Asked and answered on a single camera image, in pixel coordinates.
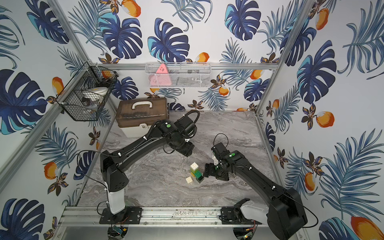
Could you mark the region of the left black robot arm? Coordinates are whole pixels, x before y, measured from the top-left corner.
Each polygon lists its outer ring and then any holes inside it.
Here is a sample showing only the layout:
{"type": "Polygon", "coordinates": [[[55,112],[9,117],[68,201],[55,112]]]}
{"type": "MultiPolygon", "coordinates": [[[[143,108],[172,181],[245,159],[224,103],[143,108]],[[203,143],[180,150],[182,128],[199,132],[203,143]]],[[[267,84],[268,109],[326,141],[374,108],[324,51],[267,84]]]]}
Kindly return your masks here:
{"type": "Polygon", "coordinates": [[[172,149],[172,153],[178,152],[185,157],[192,155],[195,146],[190,139],[197,133],[196,123],[199,117],[200,112],[192,110],[175,122],[169,119],[158,120],[150,127],[147,134],[130,145],[112,153],[108,151],[101,153],[100,168],[112,215],[126,208],[124,189],[129,179],[125,171],[136,161],[165,145],[172,149]]]}

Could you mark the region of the white lego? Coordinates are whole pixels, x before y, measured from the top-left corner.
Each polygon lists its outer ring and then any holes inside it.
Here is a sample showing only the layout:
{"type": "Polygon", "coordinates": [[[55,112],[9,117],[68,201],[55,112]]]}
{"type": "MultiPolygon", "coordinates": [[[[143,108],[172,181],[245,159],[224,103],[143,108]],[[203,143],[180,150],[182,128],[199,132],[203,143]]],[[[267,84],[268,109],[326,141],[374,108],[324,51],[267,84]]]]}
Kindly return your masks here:
{"type": "Polygon", "coordinates": [[[193,163],[190,165],[191,171],[196,171],[199,169],[199,165],[197,163],[193,163]]]}

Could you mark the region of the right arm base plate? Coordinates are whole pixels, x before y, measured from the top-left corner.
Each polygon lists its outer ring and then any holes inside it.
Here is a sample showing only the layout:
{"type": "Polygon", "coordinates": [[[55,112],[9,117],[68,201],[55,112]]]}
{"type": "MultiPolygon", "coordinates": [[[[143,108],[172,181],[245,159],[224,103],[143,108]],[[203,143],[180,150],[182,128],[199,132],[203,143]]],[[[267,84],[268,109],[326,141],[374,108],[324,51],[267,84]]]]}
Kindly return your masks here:
{"type": "Polygon", "coordinates": [[[248,220],[241,213],[239,208],[222,207],[220,210],[219,220],[223,225],[260,225],[261,223],[253,220],[248,220]]]}

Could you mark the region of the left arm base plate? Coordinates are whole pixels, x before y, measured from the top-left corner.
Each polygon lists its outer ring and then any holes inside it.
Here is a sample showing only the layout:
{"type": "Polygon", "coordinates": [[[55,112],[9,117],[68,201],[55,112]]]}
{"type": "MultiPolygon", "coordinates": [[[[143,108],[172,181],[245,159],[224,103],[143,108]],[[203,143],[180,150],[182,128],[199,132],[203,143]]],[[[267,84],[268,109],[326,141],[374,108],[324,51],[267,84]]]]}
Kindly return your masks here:
{"type": "Polygon", "coordinates": [[[125,207],[124,210],[117,214],[112,214],[106,208],[103,209],[99,220],[101,225],[138,225],[142,218],[143,209],[140,207],[125,207]]]}

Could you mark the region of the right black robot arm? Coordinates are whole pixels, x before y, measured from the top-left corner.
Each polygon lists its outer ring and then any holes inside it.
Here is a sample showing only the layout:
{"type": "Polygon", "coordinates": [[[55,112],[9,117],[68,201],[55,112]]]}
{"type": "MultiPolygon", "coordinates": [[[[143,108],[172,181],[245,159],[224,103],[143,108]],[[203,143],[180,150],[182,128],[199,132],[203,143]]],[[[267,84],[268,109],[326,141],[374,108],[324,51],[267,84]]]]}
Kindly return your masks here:
{"type": "Polygon", "coordinates": [[[239,151],[229,151],[223,143],[211,148],[217,164],[206,164],[204,176],[228,181],[234,174],[245,181],[264,201],[257,204],[244,198],[233,207],[223,207],[219,216],[224,224],[267,225],[280,240],[288,240],[308,223],[300,194],[267,178],[239,151]]]}

